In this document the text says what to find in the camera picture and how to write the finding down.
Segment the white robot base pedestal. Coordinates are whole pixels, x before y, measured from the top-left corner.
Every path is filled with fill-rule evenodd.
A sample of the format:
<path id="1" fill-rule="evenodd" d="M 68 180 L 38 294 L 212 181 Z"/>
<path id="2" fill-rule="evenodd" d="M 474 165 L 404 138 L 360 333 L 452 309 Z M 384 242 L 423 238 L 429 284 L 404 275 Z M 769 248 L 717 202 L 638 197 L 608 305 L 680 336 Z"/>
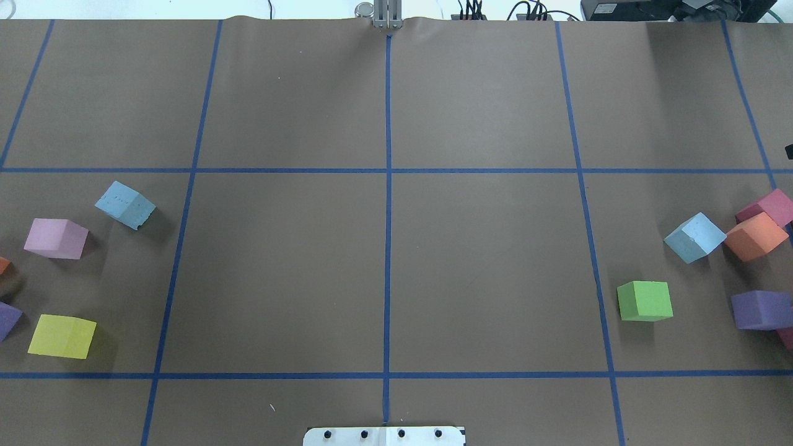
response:
<path id="1" fill-rule="evenodd" d="M 311 428 L 303 445 L 465 445 L 464 428 L 455 426 L 375 426 Z"/>

